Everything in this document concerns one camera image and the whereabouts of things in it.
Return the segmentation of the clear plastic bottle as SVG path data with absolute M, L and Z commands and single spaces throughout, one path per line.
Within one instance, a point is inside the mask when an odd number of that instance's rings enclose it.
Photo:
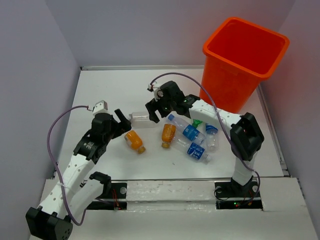
M 154 128 L 156 123 L 151 121 L 147 111 L 135 111 L 128 115 L 131 126 L 134 129 Z

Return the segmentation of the orange juice bottle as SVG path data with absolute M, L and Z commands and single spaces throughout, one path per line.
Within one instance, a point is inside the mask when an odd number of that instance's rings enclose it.
M 134 130 L 130 130 L 124 136 L 127 145 L 136 153 L 142 154 L 146 151 L 142 139 Z
M 161 147 L 164 149 L 168 149 L 173 141 L 173 138 L 176 133 L 176 126 L 173 124 L 166 123 L 163 126 L 163 131 L 161 135 L 162 144 Z

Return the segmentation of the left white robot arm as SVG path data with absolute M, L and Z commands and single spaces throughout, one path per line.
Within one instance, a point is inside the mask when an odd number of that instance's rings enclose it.
M 104 198 L 112 188 L 111 177 L 101 172 L 86 175 L 106 152 L 107 145 L 131 130 L 131 122 L 120 109 L 118 120 L 107 110 L 93 111 L 91 128 L 76 145 L 64 172 L 54 163 L 58 182 L 38 207 L 30 207 L 25 218 L 32 236 L 41 240 L 67 240 L 74 226 L 84 222 L 87 207 L 98 197 Z

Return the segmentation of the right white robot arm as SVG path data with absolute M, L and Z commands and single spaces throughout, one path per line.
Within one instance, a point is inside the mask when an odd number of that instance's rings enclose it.
M 174 81 L 164 84 L 153 82 L 147 89 L 153 93 L 153 99 L 145 105 L 151 121 L 158 123 L 160 118 L 176 112 L 190 119 L 221 126 L 236 157 L 230 190 L 235 196 L 246 193 L 253 179 L 255 154 L 265 140 L 255 116 L 249 112 L 244 115 L 227 112 L 193 94 L 184 95 Z

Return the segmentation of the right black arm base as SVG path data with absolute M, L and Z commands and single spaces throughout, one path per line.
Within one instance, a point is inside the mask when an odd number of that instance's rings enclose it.
M 235 192 L 230 181 L 218 181 L 214 183 L 214 197 L 217 210 L 262 210 L 261 194 L 257 193 L 258 183 L 252 181 L 247 189 Z

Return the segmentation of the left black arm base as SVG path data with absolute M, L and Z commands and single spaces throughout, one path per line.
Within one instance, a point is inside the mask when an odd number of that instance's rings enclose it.
M 108 192 L 103 192 L 101 196 L 89 204 L 87 210 L 122 211 L 127 209 L 127 183 L 112 182 Z

